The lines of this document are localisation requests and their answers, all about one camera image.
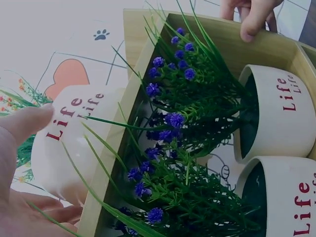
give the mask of wooden box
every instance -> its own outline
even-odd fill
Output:
[[[155,50],[145,31],[144,17],[149,24],[155,22],[156,30],[163,37],[170,37],[166,34],[166,26],[157,15],[152,15],[148,10],[127,9],[124,11],[126,59],[134,70],[140,73],[141,77],[146,73]],[[175,29],[185,26],[179,12],[167,12],[166,17],[169,24]],[[198,33],[199,30],[193,16],[188,15],[187,20],[195,29],[195,33],[202,38],[202,35]],[[247,64],[271,66],[290,71],[303,80],[314,105],[316,104],[316,49],[266,31],[260,32],[255,42],[244,43],[239,37],[239,23],[207,16],[199,16],[199,20],[236,77]],[[135,109],[141,101],[140,81],[131,70],[128,70],[128,74],[129,84],[121,101],[126,118],[130,118],[135,113]],[[120,111],[117,111],[115,121],[124,122]],[[126,148],[127,135],[126,132],[124,133],[124,128],[112,125],[106,141],[121,154]],[[316,160],[315,145],[310,153],[310,158]],[[116,162],[113,154],[104,148],[101,159],[107,169],[112,172],[113,178],[119,182],[117,177],[120,165]],[[107,175],[100,166],[96,168],[91,187],[105,202],[112,205],[120,202],[111,184],[109,184]],[[91,194],[88,194],[78,234],[83,237],[111,237],[113,236],[109,230],[111,220],[113,217],[102,210],[101,205]]]

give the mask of orange heart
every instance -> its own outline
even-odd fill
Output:
[[[49,86],[45,94],[55,100],[58,94],[69,85],[89,85],[88,74],[82,62],[77,59],[66,59],[54,73],[55,84]]]

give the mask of green plant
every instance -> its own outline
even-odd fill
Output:
[[[187,34],[184,29],[173,29],[165,22],[170,34],[174,35],[171,46],[155,29],[146,28],[149,37],[154,37],[152,41],[157,42],[156,49],[160,53],[149,70],[151,79],[140,78],[144,102],[150,103],[152,115],[142,118],[136,113],[132,124],[127,124],[122,110],[124,124],[87,117],[127,129],[129,141],[124,157],[84,124],[121,164],[129,184],[135,187],[136,198],[134,194],[122,194],[85,137],[114,190],[138,211],[125,207],[116,209],[104,203],[84,180],[63,144],[69,161],[90,193],[117,218],[114,228],[121,230],[122,236],[237,237],[260,229],[251,220],[251,215],[260,207],[246,203],[233,190],[223,186],[219,176],[210,175],[206,167],[197,163],[198,158],[209,154],[248,122],[236,116],[237,112],[255,110],[257,105],[251,103],[253,96],[230,73],[195,13],[196,24],[206,44],[182,15]],[[248,103],[242,105],[240,99]],[[139,138],[144,131],[148,139],[157,143],[143,151]],[[129,167],[124,161],[133,158],[138,165]]]
[[[18,93],[9,93],[5,90],[0,90],[3,96],[0,96],[0,102],[6,104],[0,108],[1,113],[0,116],[6,116],[16,110],[22,109],[24,107],[40,107],[46,103],[52,103],[45,94],[38,92],[31,85],[24,80],[22,77],[19,79],[19,89],[24,94],[24,97]],[[35,134],[31,135],[21,146],[18,147],[17,150],[17,158],[16,158],[16,168],[19,168],[23,165],[30,164],[31,162],[31,151],[32,145],[35,139]],[[23,177],[23,182],[32,181],[33,173],[32,170],[29,169],[25,171],[25,176]]]

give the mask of paw print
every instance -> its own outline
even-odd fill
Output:
[[[102,33],[101,31],[97,31],[97,33],[93,37],[95,37],[94,40],[105,40],[106,36],[109,34],[110,32],[107,32],[107,30],[104,29]]]

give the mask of white ceramic pot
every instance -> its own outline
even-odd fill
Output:
[[[257,165],[264,171],[264,187],[260,181],[262,177],[252,173]],[[247,187],[250,177],[257,187]],[[241,173],[235,192],[241,197],[246,189],[248,195],[249,192],[266,191],[266,197],[262,197],[267,202],[265,236],[316,236],[316,161],[296,157],[254,157]]]
[[[240,83],[250,85],[250,80],[246,83],[251,74],[259,123],[252,131],[245,128],[234,133],[235,159],[247,163],[254,156],[306,157],[316,138],[315,110],[306,86],[292,73],[258,65],[247,65]]]
[[[75,85],[66,87],[54,100],[53,119],[46,128],[37,133],[31,159],[35,179],[48,192],[74,205],[84,203],[87,189],[71,165],[62,142],[89,183],[98,161],[83,136],[88,136],[98,155],[104,146],[82,122],[104,139],[109,133],[110,124],[83,116],[113,120],[124,90]]]

